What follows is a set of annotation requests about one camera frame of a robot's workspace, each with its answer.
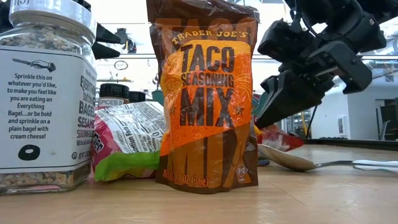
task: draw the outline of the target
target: nutrition facts label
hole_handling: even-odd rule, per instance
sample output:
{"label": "nutrition facts label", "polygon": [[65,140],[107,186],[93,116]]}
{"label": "nutrition facts label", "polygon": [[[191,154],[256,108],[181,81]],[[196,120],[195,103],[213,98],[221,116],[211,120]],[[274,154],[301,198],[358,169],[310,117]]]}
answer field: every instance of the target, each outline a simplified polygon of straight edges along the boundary
{"label": "nutrition facts label", "polygon": [[96,73],[78,54],[0,46],[0,173],[90,161]]}
{"label": "nutrition facts label", "polygon": [[157,102],[130,103],[97,112],[124,153],[155,152],[166,132],[163,107]]}

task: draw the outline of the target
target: taco seasoning mix packet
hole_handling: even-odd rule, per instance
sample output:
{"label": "taco seasoning mix packet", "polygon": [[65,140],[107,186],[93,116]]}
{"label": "taco seasoning mix packet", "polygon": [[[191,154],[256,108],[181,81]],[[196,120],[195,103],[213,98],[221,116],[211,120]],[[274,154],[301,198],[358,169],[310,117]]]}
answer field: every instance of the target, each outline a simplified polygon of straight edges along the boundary
{"label": "taco seasoning mix packet", "polygon": [[258,185],[257,10],[222,0],[147,0],[147,10],[168,128],[156,181],[199,194]]}

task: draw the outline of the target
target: everything bagel seasoning jar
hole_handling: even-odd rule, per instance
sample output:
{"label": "everything bagel seasoning jar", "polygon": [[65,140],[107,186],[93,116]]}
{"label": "everything bagel seasoning jar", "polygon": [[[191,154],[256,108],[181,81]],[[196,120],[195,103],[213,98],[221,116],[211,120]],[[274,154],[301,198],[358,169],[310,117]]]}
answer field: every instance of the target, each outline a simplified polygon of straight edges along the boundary
{"label": "everything bagel seasoning jar", "polygon": [[0,35],[0,195],[70,190],[90,171],[96,21],[71,0],[12,0]]}

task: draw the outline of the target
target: knife illustration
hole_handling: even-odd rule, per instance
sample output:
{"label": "knife illustration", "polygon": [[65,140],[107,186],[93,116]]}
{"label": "knife illustration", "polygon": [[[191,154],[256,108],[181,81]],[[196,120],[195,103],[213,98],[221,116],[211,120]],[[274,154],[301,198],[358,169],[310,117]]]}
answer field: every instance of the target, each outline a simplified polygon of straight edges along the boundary
{"label": "knife illustration", "polygon": [[13,58],[12,60],[14,62],[23,63],[25,65],[29,65],[31,67],[38,68],[38,69],[46,68],[49,72],[53,72],[53,71],[55,71],[55,69],[57,69],[56,66],[54,65],[54,63],[51,63],[51,62],[48,63],[48,62],[44,62],[42,60],[36,60],[33,62],[27,62],[25,60],[19,60],[16,58]]}

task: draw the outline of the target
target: black cable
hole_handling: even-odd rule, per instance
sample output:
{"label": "black cable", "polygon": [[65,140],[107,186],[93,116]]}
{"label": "black cable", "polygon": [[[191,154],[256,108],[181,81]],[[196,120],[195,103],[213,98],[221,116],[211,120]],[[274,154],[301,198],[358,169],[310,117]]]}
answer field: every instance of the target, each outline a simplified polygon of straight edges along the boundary
{"label": "black cable", "polygon": [[[362,10],[361,5],[357,2],[357,0],[351,0],[351,1],[354,2],[354,7],[355,7],[355,9],[359,12],[359,17],[358,17],[357,23],[355,24],[355,26],[356,26],[356,25],[361,21],[361,19],[362,19],[363,10]],[[326,39],[324,39],[323,37],[321,37],[317,32],[315,32],[315,30],[312,28],[311,24],[308,22],[308,20],[307,20],[305,14],[302,14],[301,17],[302,17],[302,19],[303,19],[303,22],[304,22],[305,27],[306,27],[315,37],[317,37],[317,38],[319,38],[319,39],[321,39],[321,40],[324,40],[324,41],[334,41],[334,40],[339,39],[340,37],[344,37],[344,36],[347,34],[347,33],[345,33],[345,34],[339,34],[339,37],[336,37],[336,38],[330,39],[330,40],[326,40]]]}
{"label": "black cable", "polygon": [[313,117],[315,116],[315,112],[317,111],[317,108],[318,108],[318,106],[315,106],[315,108],[312,111],[311,120],[310,120],[310,123],[308,124],[307,134],[305,135],[305,139],[308,139],[308,134],[310,133],[310,130],[311,130],[312,120],[313,120]]}
{"label": "black cable", "polygon": [[294,1],[295,2],[295,11],[296,13],[294,14],[293,10],[290,10],[290,16],[292,18],[292,25],[290,26],[291,29],[294,32],[301,32],[303,31],[301,25],[300,25],[300,21],[301,21],[301,17],[302,17],[302,12],[301,12],[301,8],[300,6],[297,4],[297,0]]}

